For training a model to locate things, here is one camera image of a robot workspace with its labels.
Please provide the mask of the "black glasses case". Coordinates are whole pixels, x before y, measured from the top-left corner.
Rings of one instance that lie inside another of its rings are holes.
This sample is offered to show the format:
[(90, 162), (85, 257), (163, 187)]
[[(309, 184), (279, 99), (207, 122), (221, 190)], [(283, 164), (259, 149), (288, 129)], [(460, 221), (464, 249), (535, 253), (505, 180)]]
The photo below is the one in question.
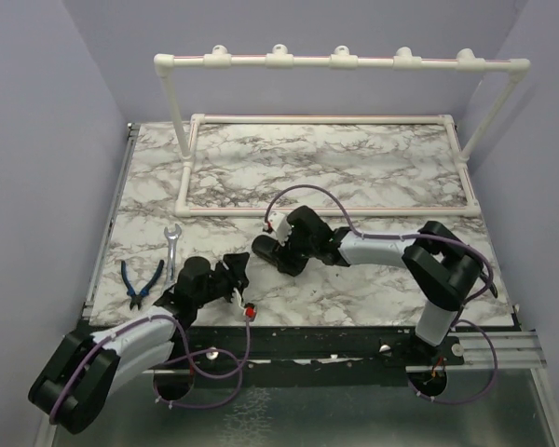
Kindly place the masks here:
[(275, 268), (281, 265), (282, 246), (273, 237), (257, 236), (252, 242), (252, 252)]

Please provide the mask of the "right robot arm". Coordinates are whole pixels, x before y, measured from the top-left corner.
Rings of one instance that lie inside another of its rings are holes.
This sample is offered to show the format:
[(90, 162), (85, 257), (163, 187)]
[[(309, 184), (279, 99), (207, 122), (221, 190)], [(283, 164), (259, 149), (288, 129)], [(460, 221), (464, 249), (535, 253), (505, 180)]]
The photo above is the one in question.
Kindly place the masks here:
[(487, 270), (483, 255), (443, 224), (427, 222), (412, 234), (362, 233), (353, 227), (331, 228), (311, 208), (266, 217), (276, 237), (272, 260), (282, 273), (297, 275), (310, 259), (330, 266), (379, 265), (405, 269), (427, 302), (409, 342), (411, 357), (430, 364), (443, 353), (443, 339), (478, 278)]

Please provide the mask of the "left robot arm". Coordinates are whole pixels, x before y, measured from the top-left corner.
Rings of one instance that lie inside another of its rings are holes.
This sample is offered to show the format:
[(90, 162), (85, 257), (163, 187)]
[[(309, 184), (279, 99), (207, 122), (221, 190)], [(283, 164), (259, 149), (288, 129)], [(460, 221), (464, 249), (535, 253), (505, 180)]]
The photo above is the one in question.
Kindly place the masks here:
[(189, 349), (188, 329), (204, 305), (241, 296), (249, 285), (249, 260), (247, 252), (226, 254), (217, 264), (189, 257), (144, 315), (104, 331), (67, 333), (34, 380), (28, 400), (51, 424), (78, 434), (135, 376), (156, 366), (193, 364), (198, 353)]

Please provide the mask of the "silver wrench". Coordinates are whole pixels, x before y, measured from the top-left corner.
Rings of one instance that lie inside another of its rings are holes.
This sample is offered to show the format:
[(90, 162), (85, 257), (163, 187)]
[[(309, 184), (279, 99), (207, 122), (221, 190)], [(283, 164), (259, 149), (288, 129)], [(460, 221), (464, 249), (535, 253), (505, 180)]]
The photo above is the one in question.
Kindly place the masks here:
[(164, 228), (164, 237), (168, 242), (167, 261), (166, 261), (166, 276), (165, 287), (168, 288), (175, 279), (175, 265), (176, 265), (176, 247), (177, 242), (182, 234), (182, 228), (176, 224), (172, 229)]

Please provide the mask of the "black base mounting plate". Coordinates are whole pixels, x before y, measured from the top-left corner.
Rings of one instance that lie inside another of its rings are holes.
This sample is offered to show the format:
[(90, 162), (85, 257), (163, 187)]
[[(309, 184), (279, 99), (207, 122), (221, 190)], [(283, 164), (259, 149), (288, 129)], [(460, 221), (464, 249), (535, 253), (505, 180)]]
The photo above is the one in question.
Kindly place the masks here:
[(194, 326), (189, 346), (217, 347), (248, 361), (245, 387), (406, 386), (410, 371), (440, 373), (464, 359), (447, 336), (437, 347), (411, 327)]

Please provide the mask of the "black tool right edge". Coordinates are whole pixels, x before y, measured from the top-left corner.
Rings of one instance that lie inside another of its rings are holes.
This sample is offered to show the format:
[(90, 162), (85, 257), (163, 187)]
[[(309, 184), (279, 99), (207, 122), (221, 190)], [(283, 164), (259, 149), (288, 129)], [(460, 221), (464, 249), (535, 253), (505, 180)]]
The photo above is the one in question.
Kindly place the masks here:
[(480, 274), (480, 280), (483, 282), (483, 284), (485, 286), (488, 287), (488, 290), (490, 291), (490, 293), (493, 295), (494, 298), (498, 298), (498, 289), (497, 286), (494, 283), (493, 279), (490, 279), (490, 277), (488, 276), (487, 273), (482, 272)]

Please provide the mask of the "white PVC pipe rack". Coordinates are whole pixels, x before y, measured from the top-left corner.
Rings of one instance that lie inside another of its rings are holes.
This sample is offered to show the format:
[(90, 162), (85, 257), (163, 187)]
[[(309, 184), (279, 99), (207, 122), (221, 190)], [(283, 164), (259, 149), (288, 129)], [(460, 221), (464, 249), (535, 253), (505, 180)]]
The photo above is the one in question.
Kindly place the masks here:
[[(283, 44), (276, 44), (265, 55), (232, 55), (222, 45), (202, 56), (157, 54), (154, 66), (167, 98), (183, 162), (181, 183), (174, 211), (179, 217), (258, 217), (261, 207), (194, 207), (188, 203), (191, 174), (196, 162), (198, 129), (205, 124), (241, 125), (442, 125), (444, 126), (455, 161), (456, 171), (465, 194), (462, 207), (382, 208), (358, 207), (348, 209), (354, 217), (404, 216), (462, 216), (477, 217), (481, 208), (470, 181), (468, 162), (478, 142), (485, 135), (499, 111), (531, 68), (528, 59), (486, 60), (478, 58), (469, 48), (461, 49), (453, 59), (426, 59), (416, 56), (409, 47), (400, 47), (391, 57), (361, 57), (340, 45), (328, 56), (295, 56)], [(459, 143), (455, 123), (450, 115), (207, 115), (194, 114), (190, 127), (184, 128), (180, 106), (171, 75), (180, 68), (230, 69), (261, 67), (273, 70), (295, 68), (329, 68), (332, 70), (390, 69), (394, 71), (456, 71), (459, 73), (504, 73), (508, 77), (505, 88), (498, 94), (489, 112), (465, 145)]]

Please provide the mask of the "aluminium extrusion rail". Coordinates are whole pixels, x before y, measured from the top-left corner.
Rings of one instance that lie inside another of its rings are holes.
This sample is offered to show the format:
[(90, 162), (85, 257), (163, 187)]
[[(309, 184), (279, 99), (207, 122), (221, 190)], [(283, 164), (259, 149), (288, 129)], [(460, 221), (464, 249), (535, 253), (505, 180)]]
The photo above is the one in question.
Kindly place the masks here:
[(489, 332), (489, 341), (478, 332), (459, 332), (464, 348), (463, 369), (490, 370), (494, 366), (492, 348), (500, 370), (544, 369), (544, 351), (536, 332)]

